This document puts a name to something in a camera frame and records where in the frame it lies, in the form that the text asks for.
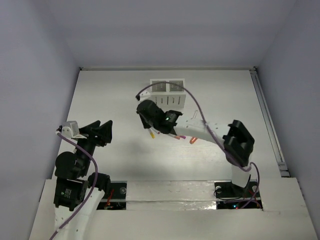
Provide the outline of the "white marker orange cap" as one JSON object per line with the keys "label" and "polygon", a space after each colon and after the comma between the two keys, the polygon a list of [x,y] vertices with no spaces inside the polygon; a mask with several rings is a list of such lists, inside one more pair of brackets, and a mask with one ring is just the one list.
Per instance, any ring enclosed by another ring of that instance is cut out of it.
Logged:
{"label": "white marker orange cap", "polygon": [[198,114],[198,110],[195,110],[193,115],[192,115],[192,119],[195,119],[197,117],[197,114]]}

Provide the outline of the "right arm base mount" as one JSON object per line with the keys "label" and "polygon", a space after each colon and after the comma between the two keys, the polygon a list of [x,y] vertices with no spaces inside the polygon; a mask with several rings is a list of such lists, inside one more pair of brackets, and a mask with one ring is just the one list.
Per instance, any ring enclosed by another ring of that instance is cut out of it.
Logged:
{"label": "right arm base mount", "polygon": [[230,181],[215,182],[213,195],[216,198],[216,209],[262,209],[263,204],[260,192],[256,192],[256,190],[256,181],[250,181],[246,188],[241,188],[237,185],[234,185]]}

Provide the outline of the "white marker yellow cap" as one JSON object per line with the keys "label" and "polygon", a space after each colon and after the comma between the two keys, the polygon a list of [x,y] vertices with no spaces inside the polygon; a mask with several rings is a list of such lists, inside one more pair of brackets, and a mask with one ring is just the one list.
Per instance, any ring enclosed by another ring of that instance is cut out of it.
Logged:
{"label": "white marker yellow cap", "polygon": [[155,132],[151,128],[148,129],[148,132],[149,132],[152,139],[154,139],[156,137]]}

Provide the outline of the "white marker pink caps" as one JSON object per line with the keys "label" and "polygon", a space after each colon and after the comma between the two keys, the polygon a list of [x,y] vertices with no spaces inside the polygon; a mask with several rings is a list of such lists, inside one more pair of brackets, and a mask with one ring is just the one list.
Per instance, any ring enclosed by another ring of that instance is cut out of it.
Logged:
{"label": "white marker pink caps", "polygon": [[161,134],[161,132],[160,131],[158,131],[158,130],[156,130],[156,129],[153,129],[153,131],[155,132],[155,134],[157,134],[157,135],[160,135]]}

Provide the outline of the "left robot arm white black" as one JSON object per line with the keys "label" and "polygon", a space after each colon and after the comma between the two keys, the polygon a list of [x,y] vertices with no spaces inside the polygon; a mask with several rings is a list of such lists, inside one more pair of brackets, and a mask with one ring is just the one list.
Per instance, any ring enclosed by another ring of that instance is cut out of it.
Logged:
{"label": "left robot arm white black", "polygon": [[97,147],[111,143],[112,127],[112,120],[97,120],[84,127],[67,121],[56,130],[56,135],[75,149],[60,153],[55,160],[52,240],[84,240],[88,236],[100,201],[111,191],[110,176],[98,172],[93,154]]}

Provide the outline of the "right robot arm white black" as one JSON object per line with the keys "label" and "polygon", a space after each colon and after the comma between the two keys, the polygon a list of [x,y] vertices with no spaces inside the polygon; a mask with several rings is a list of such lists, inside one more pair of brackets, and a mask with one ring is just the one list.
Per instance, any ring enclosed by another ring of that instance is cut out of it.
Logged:
{"label": "right robot arm white black", "polygon": [[136,113],[145,129],[151,128],[164,135],[194,137],[218,145],[231,164],[231,192],[242,196],[248,191],[251,178],[249,160],[255,139],[241,121],[233,120],[228,125],[221,125],[187,118],[179,111],[164,112],[148,99],[137,105]]}

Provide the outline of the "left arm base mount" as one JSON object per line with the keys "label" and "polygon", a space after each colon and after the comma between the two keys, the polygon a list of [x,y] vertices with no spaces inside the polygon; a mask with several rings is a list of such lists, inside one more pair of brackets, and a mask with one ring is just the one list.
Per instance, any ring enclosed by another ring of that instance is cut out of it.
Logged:
{"label": "left arm base mount", "polygon": [[97,206],[97,210],[126,210],[127,182],[112,181],[110,191]]}

